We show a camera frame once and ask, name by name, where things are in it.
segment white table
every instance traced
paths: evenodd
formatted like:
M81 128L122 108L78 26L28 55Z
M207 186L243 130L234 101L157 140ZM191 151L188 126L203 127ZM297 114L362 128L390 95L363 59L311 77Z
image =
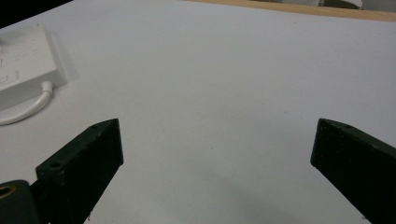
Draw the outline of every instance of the white table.
M368 223L309 159L318 118L396 146L396 23L76 0L0 32L37 22L69 83L0 127L0 182L33 183L40 162L119 118L125 164L89 223Z

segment black plastic part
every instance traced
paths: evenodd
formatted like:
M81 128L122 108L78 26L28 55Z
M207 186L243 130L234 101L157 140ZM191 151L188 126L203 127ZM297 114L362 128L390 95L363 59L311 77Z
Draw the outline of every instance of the black plastic part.
M311 163L374 224L396 223L396 148L320 119Z
M359 9L359 7L345 2L343 0L324 0L323 7L340 7L340 8L350 8L350 9Z
M0 28L28 19L72 0L8 0L2 1Z
M32 192L35 200L35 210L40 217L41 223L50 223L52 220L53 209L48 193L42 189L39 181L36 181L30 186L30 191Z
M0 223L41 224L29 183L14 180L0 185Z
M117 119L95 124L36 168L51 224L82 224L123 164Z

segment white cable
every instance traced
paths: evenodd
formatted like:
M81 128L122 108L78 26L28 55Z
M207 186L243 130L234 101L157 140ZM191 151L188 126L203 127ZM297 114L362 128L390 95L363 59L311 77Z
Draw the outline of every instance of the white cable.
M53 89L53 84L50 81L45 81L41 83L41 87L43 89L42 94L38 100L31 105L29 108L27 108L25 111L14 115L11 118L7 119L0 119L0 126L1 125L8 125L11 123L15 123L18 121L21 121L23 119L27 119L39 110L41 110L50 100L50 97L52 95L52 89Z

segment screw hole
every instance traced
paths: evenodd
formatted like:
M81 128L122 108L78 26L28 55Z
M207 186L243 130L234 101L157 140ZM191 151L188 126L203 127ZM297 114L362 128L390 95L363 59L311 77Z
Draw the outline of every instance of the screw hole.
M62 165L62 162L61 162L61 161L56 161L56 162L54 162L54 163L52 163L52 164L50 165L50 168L56 169L56 168L59 168L61 165Z
M0 188L0 199L6 198L8 195L10 195L14 191L15 191L14 186L1 187Z

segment white power adapter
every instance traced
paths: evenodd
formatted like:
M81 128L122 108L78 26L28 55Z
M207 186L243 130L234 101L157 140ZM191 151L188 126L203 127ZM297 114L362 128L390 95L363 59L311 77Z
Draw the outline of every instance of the white power adapter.
M45 106L52 88L66 82L55 48L41 24L0 34L0 110L42 94L26 111L0 119L0 125L33 115Z

